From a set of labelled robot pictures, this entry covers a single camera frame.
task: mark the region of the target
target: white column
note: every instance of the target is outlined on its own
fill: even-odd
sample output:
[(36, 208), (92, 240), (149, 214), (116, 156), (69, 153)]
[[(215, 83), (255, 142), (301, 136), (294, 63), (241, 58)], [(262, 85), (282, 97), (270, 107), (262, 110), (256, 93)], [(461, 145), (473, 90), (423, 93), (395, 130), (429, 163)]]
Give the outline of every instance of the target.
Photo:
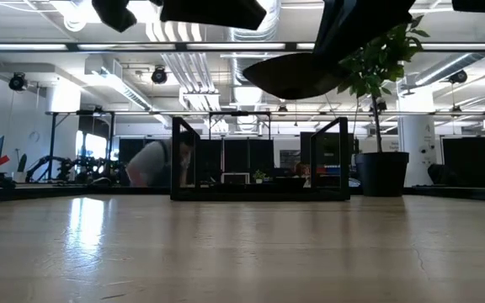
[[(397, 111), (427, 112), (434, 111), (434, 97), (431, 87), (407, 90), (402, 84), (413, 83), (415, 75), (407, 75), (398, 84)], [(405, 186), (432, 185), (428, 167), (437, 162), (435, 151), (434, 117), (430, 115), (404, 115), (398, 118), (400, 152), (409, 153)]]

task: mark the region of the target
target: potted plant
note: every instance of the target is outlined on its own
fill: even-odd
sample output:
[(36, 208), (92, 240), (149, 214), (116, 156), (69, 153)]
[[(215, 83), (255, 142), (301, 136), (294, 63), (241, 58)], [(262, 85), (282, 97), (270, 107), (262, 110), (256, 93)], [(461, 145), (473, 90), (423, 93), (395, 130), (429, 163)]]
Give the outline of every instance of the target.
[(423, 49), (418, 36), (429, 37), (429, 35), (418, 29), (422, 17), (419, 16), (406, 24), (398, 25), (340, 62), (341, 66), (352, 73), (338, 86), (338, 93), (349, 89), (349, 93), (356, 95), (356, 98), (370, 95), (372, 101), (378, 152), (355, 156), (364, 195), (389, 197), (402, 195), (409, 154), (383, 152), (377, 99), (383, 93), (392, 94), (390, 90), (384, 88), (383, 84), (386, 81), (395, 82), (403, 78), (403, 63), (410, 62), (411, 58)]
[(266, 177), (267, 177), (267, 175), (264, 172), (260, 171), (260, 170), (257, 170), (253, 174), (253, 179), (256, 180), (256, 183), (257, 184), (261, 184)]

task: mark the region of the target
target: person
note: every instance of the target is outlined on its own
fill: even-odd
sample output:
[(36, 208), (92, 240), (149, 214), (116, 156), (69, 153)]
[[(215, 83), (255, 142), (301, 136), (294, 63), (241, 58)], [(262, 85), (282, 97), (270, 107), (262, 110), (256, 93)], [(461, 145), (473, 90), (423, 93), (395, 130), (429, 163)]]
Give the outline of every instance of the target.
[[(186, 185), (186, 173), (190, 155), (194, 149), (194, 135), (188, 131), (180, 133), (181, 179)], [(126, 173), (133, 187), (169, 187), (171, 184), (172, 139), (154, 141), (139, 151), (126, 166)]]
[(293, 178), (304, 178), (306, 180), (303, 187), (310, 187), (310, 168), (307, 165), (298, 162), (293, 168), (293, 174)]

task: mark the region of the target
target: window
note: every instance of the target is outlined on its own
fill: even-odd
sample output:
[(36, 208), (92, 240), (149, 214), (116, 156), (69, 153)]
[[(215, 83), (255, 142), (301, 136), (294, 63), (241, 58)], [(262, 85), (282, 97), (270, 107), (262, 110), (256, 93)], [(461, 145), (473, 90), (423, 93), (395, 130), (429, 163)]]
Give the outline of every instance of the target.
[(76, 154), (82, 155), (82, 144), (85, 143), (85, 156), (94, 158), (106, 158), (107, 140), (101, 136), (91, 134), (85, 135), (83, 142), (83, 133), (81, 130), (76, 132)]

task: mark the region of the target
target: speaker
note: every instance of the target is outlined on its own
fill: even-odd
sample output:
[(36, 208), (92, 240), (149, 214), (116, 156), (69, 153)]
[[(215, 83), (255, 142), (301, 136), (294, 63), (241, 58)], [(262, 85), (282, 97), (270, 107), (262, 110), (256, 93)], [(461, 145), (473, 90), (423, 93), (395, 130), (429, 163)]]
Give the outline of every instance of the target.
[(156, 66), (152, 73), (151, 80), (156, 84), (164, 84), (168, 80), (168, 75), (165, 72), (164, 66)]
[(455, 73), (454, 75), (448, 77), (448, 82), (450, 83), (465, 83), (467, 81), (467, 73), (463, 70)]
[(22, 72), (15, 72), (14, 76), (8, 82), (8, 87), (15, 92), (23, 92), (27, 89), (27, 80)]
[(452, 0), (457, 12), (485, 13), (485, 0)]

